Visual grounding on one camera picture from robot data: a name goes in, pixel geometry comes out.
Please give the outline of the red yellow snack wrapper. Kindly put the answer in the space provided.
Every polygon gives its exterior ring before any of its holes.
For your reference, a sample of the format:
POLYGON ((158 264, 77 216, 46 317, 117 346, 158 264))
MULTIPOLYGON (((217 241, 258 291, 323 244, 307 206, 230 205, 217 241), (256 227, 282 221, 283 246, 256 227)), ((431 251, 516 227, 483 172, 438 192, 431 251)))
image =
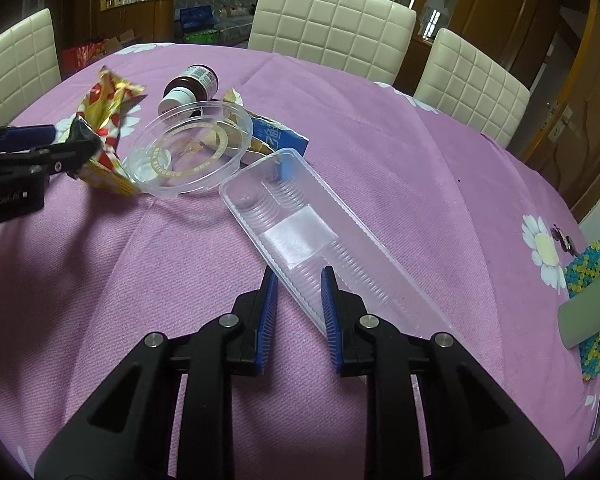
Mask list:
POLYGON ((125 197, 140 192, 123 169, 117 148, 125 118, 122 108, 144 91, 144 86, 102 66, 97 81, 76 110, 76 116, 88 123, 100 142, 100 148, 78 172, 78 178, 92 188, 125 197))

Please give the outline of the round clear plastic lid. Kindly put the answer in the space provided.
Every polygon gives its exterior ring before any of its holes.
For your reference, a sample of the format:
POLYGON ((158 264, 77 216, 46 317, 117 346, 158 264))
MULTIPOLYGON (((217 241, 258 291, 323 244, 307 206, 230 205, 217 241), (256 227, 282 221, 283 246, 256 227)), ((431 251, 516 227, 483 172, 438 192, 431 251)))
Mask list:
POLYGON ((207 192, 238 171, 252 132, 250 116, 237 104, 175 107, 134 136, 123 168, 141 191, 155 197, 207 192))

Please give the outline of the dark brown medicine bottle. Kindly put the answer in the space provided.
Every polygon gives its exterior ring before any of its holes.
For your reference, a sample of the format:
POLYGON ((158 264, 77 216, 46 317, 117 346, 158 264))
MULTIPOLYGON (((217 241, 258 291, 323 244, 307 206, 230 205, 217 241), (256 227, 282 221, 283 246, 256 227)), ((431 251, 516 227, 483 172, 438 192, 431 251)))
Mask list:
POLYGON ((158 104, 162 115, 174 108, 210 101, 219 89, 218 75, 207 65, 191 65, 173 78, 164 88, 158 104))

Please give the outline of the torn blue cardboard box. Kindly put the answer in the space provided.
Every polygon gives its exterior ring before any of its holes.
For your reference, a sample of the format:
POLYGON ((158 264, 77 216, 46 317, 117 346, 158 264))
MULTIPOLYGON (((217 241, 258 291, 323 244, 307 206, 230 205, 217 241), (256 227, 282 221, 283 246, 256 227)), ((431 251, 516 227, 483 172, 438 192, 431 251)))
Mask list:
POLYGON ((245 167, 282 148, 293 148, 300 156, 306 154, 309 140, 275 119, 268 118, 251 110, 246 110, 252 125, 252 138, 249 148, 242 155, 240 164, 245 167))

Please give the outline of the long clear plastic tray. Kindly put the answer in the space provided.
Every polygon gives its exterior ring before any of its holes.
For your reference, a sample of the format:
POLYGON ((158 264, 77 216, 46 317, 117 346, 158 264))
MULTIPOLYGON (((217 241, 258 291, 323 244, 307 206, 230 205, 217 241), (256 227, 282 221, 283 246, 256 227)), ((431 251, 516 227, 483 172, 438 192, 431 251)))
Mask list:
POLYGON ((226 179, 220 195, 266 264, 311 322, 325 327, 321 275, 402 333, 453 333, 442 311, 326 181, 292 148, 226 179))

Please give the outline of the cream chair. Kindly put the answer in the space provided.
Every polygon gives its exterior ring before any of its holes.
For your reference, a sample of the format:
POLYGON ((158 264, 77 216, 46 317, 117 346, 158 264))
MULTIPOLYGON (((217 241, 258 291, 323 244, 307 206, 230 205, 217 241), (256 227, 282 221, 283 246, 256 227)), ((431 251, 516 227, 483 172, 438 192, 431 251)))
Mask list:
POLYGON ((530 91, 470 42, 442 28, 414 98, 506 148, 524 118, 530 91))
POLYGON ((248 48, 393 84, 415 25, 390 0, 258 0, 248 48))
POLYGON ((0 35, 0 125, 61 82, 52 16, 42 9, 0 35))

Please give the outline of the purple floral tablecloth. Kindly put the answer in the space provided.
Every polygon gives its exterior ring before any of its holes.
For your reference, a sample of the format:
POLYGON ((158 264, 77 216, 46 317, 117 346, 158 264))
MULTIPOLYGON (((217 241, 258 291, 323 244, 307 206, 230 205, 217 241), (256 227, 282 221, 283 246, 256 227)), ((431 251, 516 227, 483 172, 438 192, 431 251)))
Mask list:
POLYGON ((600 385, 557 311, 583 234, 562 196, 492 139, 388 84, 279 54, 157 44, 104 59, 141 84, 126 155, 157 139, 166 84, 207 65, 222 90, 305 136, 207 192, 123 197, 65 176, 43 210, 0 224, 0 443, 30 476, 74 412, 150 332, 199 330, 279 275, 268 368, 237 379, 242 479, 358 479, 366 392, 336 375, 320 274, 404 332, 449 328, 573 470, 594 446, 600 385))

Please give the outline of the red gift bag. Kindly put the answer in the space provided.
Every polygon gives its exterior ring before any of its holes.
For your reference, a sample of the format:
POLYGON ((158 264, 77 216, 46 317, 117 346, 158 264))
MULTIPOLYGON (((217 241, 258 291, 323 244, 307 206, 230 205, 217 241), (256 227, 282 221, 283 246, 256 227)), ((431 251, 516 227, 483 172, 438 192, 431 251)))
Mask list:
POLYGON ((84 46, 62 50, 60 55, 61 75, 67 78, 103 58, 104 45, 103 41, 90 42, 84 46))

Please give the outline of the brown cardboard box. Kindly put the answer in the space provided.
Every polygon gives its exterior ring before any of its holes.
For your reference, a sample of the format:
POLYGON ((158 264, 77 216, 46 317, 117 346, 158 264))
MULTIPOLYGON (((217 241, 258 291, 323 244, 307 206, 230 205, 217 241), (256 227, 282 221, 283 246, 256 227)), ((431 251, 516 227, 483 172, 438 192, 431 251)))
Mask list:
POLYGON ((104 55, 110 55, 125 47, 132 46, 132 44, 137 44, 138 40, 140 40, 140 36, 137 36, 133 29, 126 30, 125 32, 122 32, 119 37, 113 36, 105 40, 102 44, 102 53, 104 55))

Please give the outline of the wooden cabinet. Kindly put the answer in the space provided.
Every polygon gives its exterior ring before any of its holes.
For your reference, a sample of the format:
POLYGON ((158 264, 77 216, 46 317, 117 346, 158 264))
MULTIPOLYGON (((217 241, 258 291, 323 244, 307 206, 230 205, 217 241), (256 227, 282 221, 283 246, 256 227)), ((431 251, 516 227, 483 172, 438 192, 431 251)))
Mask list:
POLYGON ((99 37, 119 37, 134 32, 139 40, 165 42, 174 39, 175 0, 147 0, 102 10, 96 20, 99 37))

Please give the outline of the small black hair clip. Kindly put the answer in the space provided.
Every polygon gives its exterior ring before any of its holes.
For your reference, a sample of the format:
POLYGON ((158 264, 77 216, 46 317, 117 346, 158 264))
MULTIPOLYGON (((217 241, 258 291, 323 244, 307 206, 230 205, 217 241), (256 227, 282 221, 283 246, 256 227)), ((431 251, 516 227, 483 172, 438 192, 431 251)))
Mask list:
POLYGON ((552 237, 554 238, 554 240, 556 240, 556 242, 562 248, 563 252, 566 252, 567 254, 572 255, 573 257, 577 257, 578 255, 580 255, 580 252, 578 252, 577 247, 573 243, 571 237, 568 234, 562 232, 562 230, 559 229, 558 226, 552 226, 550 228, 550 232, 552 233, 552 237))

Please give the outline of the green printed box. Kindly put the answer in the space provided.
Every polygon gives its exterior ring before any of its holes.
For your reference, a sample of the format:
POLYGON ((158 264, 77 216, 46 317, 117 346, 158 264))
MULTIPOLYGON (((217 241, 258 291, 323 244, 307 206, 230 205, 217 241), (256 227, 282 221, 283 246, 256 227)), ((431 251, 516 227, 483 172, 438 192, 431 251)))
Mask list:
POLYGON ((218 44, 220 32, 216 29, 198 30, 198 32, 186 32, 183 35, 186 44, 218 44))

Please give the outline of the grey sofa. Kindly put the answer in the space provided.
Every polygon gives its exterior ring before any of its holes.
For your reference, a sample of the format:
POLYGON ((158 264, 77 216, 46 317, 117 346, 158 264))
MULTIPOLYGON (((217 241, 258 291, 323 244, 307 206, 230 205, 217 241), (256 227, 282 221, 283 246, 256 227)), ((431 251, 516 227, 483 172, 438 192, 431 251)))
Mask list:
POLYGON ((176 42, 184 42, 180 10, 190 6, 212 6, 215 17, 212 29, 220 32, 217 46, 235 47, 248 41, 254 13, 251 0, 175 0, 173 25, 176 42))

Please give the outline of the wooden door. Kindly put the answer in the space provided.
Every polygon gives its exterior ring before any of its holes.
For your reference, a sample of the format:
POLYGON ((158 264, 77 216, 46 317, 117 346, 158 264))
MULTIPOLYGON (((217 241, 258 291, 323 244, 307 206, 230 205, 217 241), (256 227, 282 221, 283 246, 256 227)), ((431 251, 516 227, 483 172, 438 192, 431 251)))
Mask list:
POLYGON ((590 0, 576 57, 521 160, 583 220, 600 201, 600 0, 590 0))

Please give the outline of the cream chair middle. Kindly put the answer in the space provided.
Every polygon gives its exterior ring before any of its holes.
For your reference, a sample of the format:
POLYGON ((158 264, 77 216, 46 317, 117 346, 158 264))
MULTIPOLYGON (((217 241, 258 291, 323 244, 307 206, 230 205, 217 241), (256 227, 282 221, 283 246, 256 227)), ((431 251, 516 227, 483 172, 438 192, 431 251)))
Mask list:
POLYGON ((415 25, 390 0, 258 0, 248 48, 393 84, 415 25))

